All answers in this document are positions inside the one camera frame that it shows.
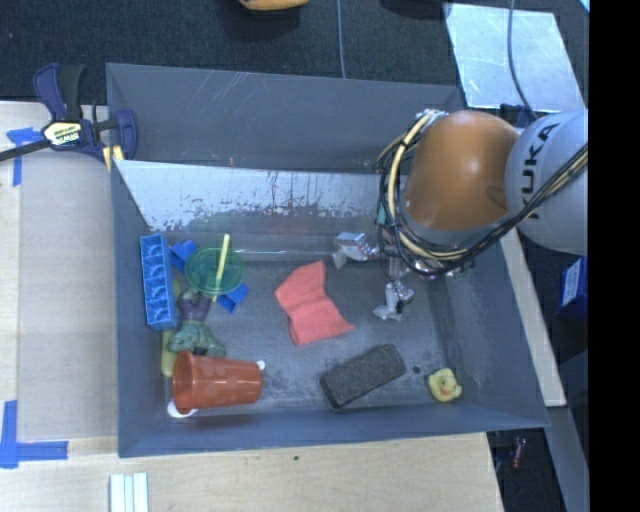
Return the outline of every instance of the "toy figure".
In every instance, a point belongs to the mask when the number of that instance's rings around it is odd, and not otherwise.
[[[204,323],[211,299],[189,289],[180,297],[178,305],[182,311],[182,325],[167,343],[167,350],[188,350],[197,356],[225,357],[225,346]]]
[[[458,384],[456,376],[449,368],[442,368],[432,373],[428,384],[431,394],[439,402],[450,402],[462,393],[462,386]]]

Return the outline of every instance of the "green bowl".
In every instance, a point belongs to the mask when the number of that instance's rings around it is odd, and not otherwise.
[[[238,253],[227,250],[222,279],[216,286],[216,276],[222,248],[217,245],[196,249],[187,258],[184,272],[192,288],[209,297],[231,293],[244,279],[244,262]]]

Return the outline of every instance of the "red cloth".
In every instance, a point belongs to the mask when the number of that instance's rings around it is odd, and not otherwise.
[[[324,291],[327,267],[322,261],[294,270],[276,289],[275,296],[289,317],[289,332],[296,345],[306,345],[355,329]]]

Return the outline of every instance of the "blue tape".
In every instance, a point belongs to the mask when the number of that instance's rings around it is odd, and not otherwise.
[[[20,462],[35,460],[67,460],[69,441],[21,443],[16,438],[18,402],[4,403],[2,438],[0,440],[0,468],[15,469]]]
[[[9,137],[9,140],[13,142],[16,147],[44,139],[42,134],[33,128],[9,130],[7,132],[7,137]],[[17,187],[20,183],[22,183],[22,157],[17,156],[13,162],[13,186]]]

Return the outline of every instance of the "yellow straw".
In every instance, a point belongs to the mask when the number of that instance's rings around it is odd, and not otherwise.
[[[227,233],[222,240],[222,253],[220,254],[220,263],[218,263],[218,273],[216,274],[216,290],[220,288],[222,282],[222,274],[224,273],[224,263],[227,259],[227,251],[229,250],[229,239],[231,236]],[[211,299],[213,302],[218,300],[218,296],[214,295]]]

